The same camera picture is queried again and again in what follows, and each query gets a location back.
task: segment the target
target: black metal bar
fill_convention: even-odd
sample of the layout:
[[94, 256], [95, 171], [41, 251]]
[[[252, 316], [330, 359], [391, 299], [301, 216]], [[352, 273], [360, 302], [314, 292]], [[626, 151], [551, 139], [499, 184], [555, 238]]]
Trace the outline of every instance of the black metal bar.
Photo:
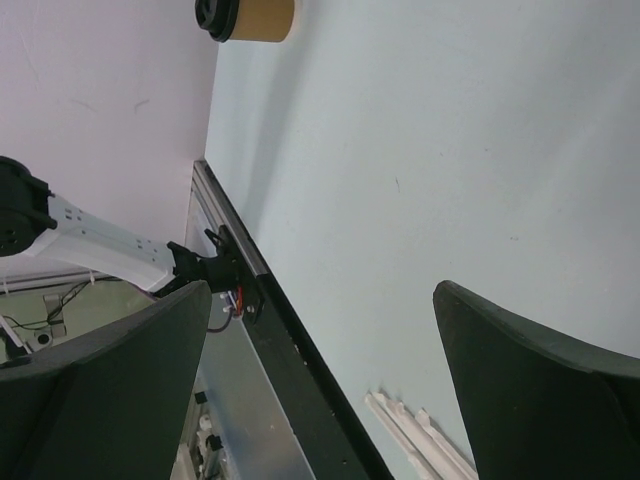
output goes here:
[[[205, 170], [216, 201], [233, 219], [233, 238], [241, 237], [251, 257], [266, 265], [215, 175]], [[264, 305], [244, 324], [316, 478], [393, 478], [274, 275], [255, 279]]]

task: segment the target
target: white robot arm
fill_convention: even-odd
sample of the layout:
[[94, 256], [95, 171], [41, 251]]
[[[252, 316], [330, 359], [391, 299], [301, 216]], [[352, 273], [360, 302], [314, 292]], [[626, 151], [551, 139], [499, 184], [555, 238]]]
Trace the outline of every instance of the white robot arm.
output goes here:
[[103, 272], [158, 297], [194, 280], [206, 280], [212, 293], [239, 283], [235, 259], [221, 249], [203, 258], [173, 242], [135, 235], [84, 212], [22, 164], [0, 157], [0, 257], [19, 253]]

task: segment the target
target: white wall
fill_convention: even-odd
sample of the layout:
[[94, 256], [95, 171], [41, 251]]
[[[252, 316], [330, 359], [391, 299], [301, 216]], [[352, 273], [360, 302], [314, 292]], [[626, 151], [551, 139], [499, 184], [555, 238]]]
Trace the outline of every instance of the white wall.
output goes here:
[[[104, 219], [184, 241], [216, 44], [192, 1], [0, 2], [0, 155]], [[65, 267], [0, 259], [0, 280]]]

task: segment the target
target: metal frame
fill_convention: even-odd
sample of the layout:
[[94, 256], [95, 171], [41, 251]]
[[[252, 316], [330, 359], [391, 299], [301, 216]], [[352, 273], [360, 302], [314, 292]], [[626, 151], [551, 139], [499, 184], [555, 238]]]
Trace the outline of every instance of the metal frame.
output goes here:
[[195, 165], [193, 191], [255, 275], [264, 308], [243, 323], [316, 478], [393, 478], [205, 161]]

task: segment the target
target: table surface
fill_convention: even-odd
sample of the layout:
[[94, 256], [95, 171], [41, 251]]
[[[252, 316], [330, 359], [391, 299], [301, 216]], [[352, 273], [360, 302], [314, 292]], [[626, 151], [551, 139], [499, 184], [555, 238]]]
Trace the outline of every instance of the table surface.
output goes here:
[[397, 478], [380, 387], [470, 447], [450, 279], [640, 355], [640, 3], [302, 0], [220, 48], [206, 158]]

